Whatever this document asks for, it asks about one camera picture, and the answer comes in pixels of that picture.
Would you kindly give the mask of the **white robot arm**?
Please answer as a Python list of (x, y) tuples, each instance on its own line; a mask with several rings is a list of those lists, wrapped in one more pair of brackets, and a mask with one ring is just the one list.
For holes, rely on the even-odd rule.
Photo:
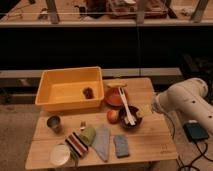
[(151, 106), (157, 113), (180, 111), (198, 121), (213, 135), (213, 106), (205, 100), (207, 93), (208, 86), (204, 80), (190, 78), (155, 95)]

